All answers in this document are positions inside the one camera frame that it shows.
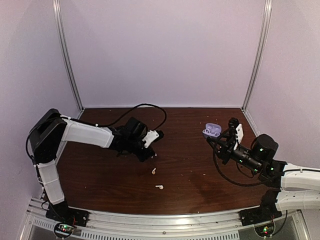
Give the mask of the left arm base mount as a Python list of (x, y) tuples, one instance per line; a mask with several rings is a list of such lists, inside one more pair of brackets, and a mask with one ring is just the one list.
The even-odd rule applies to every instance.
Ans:
[(52, 207), (46, 211), (45, 217), (56, 221), (53, 227), (53, 233), (59, 239), (66, 239), (75, 234), (78, 227), (86, 227), (89, 219), (89, 212), (70, 208), (66, 216), (58, 215)]

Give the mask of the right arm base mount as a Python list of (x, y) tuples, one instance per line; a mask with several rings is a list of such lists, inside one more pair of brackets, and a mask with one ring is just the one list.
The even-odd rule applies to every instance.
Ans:
[(244, 209), (239, 212), (242, 226), (253, 225), (254, 232), (261, 238), (270, 238), (276, 233), (275, 219), (282, 216), (281, 211), (271, 210), (270, 208)]

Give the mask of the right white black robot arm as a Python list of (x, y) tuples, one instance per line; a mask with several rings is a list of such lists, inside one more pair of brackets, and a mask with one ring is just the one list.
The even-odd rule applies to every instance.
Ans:
[(250, 148), (240, 144), (238, 134), (232, 129), (217, 138), (208, 137), (206, 141), (213, 150), (216, 167), (218, 159), (224, 165), (233, 160), (258, 179), (256, 183), (239, 183), (219, 171), (225, 180), (239, 187), (265, 185), (270, 188), (256, 210), (259, 220), (266, 221), (275, 212), (320, 207), (320, 170), (276, 160), (274, 156), (279, 145), (269, 135), (256, 137)]

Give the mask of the purple earbud charging case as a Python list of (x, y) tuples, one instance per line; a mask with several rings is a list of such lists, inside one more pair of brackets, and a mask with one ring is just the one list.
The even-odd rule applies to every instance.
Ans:
[(220, 125), (208, 122), (205, 124), (205, 128), (202, 131), (202, 135), (205, 139), (207, 138), (216, 139), (220, 136), (221, 132), (222, 132), (222, 127)]

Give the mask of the white stem earbud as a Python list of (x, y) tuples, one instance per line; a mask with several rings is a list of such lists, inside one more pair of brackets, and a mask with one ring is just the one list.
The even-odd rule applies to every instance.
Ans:
[(163, 190), (164, 189), (164, 186), (161, 184), (161, 185), (155, 185), (156, 188), (160, 189), (160, 190)]

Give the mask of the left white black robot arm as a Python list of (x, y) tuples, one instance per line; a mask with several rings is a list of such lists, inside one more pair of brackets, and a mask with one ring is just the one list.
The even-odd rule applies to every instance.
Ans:
[(75, 142), (129, 153), (144, 162), (156, 156), (152, 143), (163, 138), (158, 130), (148, 130), (136, 118), (130, 118), (125, 125), (118, 127), (85, 123), (61, 115), (57, 109), (50, 109), (30, 130), (26, 140), (26, 152), (31, 159), (39, 183), (44, 187), (52, 213), (61, 222), (72, 218), (59, 180), (55, 163), (61, 142)]

